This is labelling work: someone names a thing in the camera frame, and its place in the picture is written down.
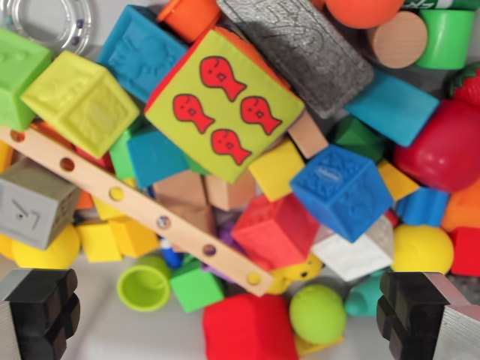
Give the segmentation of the black silver gripper left finger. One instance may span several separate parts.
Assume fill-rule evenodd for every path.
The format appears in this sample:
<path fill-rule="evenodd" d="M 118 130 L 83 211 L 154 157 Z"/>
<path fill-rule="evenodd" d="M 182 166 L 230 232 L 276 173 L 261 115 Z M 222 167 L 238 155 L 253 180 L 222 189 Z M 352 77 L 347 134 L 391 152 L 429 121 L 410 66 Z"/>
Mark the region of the black silver gripper left finger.
<path fill-rule="evenodd" d="M 16 268 L 1 280 L 1 358 L 61 359 L 80 321 L 73 269 Z"/>

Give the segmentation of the black silver gripper right finger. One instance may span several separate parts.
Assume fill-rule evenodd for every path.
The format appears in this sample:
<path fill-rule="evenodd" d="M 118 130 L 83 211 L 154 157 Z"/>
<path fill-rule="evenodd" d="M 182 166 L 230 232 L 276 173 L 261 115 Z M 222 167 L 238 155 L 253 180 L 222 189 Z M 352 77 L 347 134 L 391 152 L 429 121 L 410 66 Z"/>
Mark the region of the black silver gripper right finger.
<path fill-rule="evenodd" d="M 387 271 L 376 309 L 394 359 L 478 359 L 479 306 L 437 272 Z"/>

